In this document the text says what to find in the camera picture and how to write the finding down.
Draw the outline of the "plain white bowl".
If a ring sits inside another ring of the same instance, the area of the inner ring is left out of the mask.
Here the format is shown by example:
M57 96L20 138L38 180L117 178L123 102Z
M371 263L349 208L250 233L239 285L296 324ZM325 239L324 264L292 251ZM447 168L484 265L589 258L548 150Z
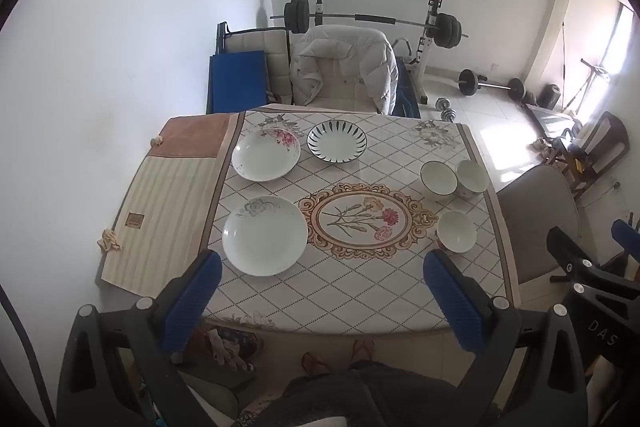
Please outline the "plain white bowl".
M464 254L476 243L476 228L472 220L460 211L447 211L436 227L437 243L445 251Z

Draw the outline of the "white bowl blue pattern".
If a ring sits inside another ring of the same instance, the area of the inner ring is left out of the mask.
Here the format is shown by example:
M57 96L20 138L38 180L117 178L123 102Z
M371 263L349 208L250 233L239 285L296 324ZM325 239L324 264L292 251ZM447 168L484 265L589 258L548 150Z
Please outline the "white bowl blue pattern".
M476 161L462 160L456 168L456 194L464 199L484 193L488 189L489 176L485 168Z

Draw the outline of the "dark wooden chair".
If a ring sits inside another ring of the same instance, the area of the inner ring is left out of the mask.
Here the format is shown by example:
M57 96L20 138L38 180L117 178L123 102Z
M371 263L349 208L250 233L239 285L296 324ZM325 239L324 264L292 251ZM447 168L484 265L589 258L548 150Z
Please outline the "dark wooden chair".
M570 193L577 200L612 170L629 150L629 136L623 121L610 112L603 112L579 144L565 145L561 139L556 139L547 164L562 164L561 173L568 179Z

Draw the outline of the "grey upholstered chair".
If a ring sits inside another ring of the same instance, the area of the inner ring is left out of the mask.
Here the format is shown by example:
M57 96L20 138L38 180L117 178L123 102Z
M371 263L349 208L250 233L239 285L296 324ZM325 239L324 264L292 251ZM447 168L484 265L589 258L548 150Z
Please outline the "grey upholstered chair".
M547 235L559 227L589 256L586 222L574 201L570 187L558 170L539 165L497 193L513 249L518 283L524 284L559 268L547 251Z

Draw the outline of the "white plate blue leaf pattern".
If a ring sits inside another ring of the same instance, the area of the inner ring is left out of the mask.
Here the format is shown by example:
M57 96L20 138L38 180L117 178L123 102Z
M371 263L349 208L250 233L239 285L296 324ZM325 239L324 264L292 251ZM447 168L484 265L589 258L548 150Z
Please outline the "white plate blue leaf pattern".
M364 131L350 121L329 119L316 124L307 134L309 152L333 165L347 164L367 150Z

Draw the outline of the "patterned tablecloth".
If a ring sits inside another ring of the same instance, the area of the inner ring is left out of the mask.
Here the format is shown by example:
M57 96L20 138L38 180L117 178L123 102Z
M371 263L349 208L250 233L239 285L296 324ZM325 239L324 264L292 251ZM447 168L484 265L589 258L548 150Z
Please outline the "patterned tablecloth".
M300 152L294 168L272 181L248 181L228 170L210 246L220 249L224 221L251 199L294 202L308 225L308 244L286 271L252 277L226 263L208 305L217 320L277 331L393 334L445 326L423 280L423 258L438 245L436 222L457 211L476 230L469 251L454 255L460 271L491 296L520 299L513 251L494 190L476 196L428 195L422 166L480 160L465 124L351 113L367 137L363 154L331 165Z

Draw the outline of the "white puffer jacket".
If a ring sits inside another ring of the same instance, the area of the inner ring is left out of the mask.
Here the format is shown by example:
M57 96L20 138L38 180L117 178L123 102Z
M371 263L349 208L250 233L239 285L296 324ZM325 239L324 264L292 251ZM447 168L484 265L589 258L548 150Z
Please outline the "white puffer jacket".
M300 106L390 115L396 105L396 56L377 29L310 28L293 44L290 77L293 101Z

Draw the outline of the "white plate grey flower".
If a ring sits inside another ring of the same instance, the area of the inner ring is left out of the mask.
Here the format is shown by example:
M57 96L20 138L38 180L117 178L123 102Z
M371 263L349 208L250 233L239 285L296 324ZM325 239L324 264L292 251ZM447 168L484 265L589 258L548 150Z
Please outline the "white plate grey flower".
M251 277L273 277L292 267L308 241L303 213L278 196L256 197L230 213L222 247L231 264Z

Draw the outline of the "white plate pink flowers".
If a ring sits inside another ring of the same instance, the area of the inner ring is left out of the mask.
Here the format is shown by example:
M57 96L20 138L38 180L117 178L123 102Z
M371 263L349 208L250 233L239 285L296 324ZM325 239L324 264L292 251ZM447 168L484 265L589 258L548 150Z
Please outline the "white plate pink flowers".
M247 181L267 182L289 173L299 157L300 144L295 134L280 128L262 129L236 143L231 165Z

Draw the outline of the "chrome dumbbell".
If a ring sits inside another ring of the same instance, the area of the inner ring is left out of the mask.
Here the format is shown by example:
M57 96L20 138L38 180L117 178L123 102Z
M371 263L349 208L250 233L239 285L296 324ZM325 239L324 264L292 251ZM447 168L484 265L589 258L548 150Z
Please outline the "chrome dumbbell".
M454 122L457 117L456 111L451 107L451 102L448 98L442 96L435 102L435 109L439 113L442 121Z

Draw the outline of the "barbell on floor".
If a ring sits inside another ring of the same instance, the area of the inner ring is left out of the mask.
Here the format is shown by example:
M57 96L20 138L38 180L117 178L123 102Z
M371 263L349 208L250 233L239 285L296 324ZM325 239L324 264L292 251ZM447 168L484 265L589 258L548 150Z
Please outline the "barbell on floor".
M527 96L524 82L520 78L511 78L507 83L496 83L484 75L478 75L471 69L463 69L458 76L459 91L465 96L476 95L480 89L496 89L506 91L509 98L522 103Z

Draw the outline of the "barbell on rack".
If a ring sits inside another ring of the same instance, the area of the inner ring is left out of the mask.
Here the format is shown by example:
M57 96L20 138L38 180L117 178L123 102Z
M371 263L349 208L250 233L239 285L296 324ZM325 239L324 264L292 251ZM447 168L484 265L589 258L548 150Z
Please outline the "barbell on rack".
M283 15L273 15L272 20L283 20L284 27L294 32L294 34L303 34L306 32L312 20L321 20L322 22L326 18L332 18L332 20L354 20L355 22L383 24L383 25L404 25L412 26L423 29L423 25L418 22L412 22L411 20L400 20L395 17L386 17L372 14L343 14L343 13L311 13L309 0L291 0L284 5ZM468 38L462 30L461 23L453 16L449 14L439 13L437 15L436 22L436 34L434 37L434 43L436 46L445 49L455 48L460 44L462 39Z

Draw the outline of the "white weight bench rack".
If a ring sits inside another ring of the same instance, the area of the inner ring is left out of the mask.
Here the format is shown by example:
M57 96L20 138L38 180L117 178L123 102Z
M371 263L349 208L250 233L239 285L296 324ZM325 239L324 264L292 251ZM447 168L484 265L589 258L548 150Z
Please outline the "white weight bench rack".
M427 94L423 87L425 69L431 48L434 46L438 10L442 0L428 0L423 31L416 45L416 50L408 57L399 57L398 64L401 72L405 72L418 105L427 104Z

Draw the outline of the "cream padded chair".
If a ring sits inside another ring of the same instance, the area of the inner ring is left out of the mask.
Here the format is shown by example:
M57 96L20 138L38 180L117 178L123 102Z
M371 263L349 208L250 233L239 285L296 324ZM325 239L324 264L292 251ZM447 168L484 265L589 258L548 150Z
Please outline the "cream padded chair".
M292 97L290 62L292 47L302 35L280 27L221 31L218 46L224 52L262 51L266 56L268 92L284 103L297 105Z

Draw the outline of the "white bowl dark rim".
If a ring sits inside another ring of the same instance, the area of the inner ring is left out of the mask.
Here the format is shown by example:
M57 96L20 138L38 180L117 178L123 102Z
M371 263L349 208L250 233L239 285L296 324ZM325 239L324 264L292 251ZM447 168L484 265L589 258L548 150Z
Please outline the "white bowl dark rim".
M437 160L424 162L420 171L420 179L426 194L431 199L451 196L458 186L458 179L454 170Z

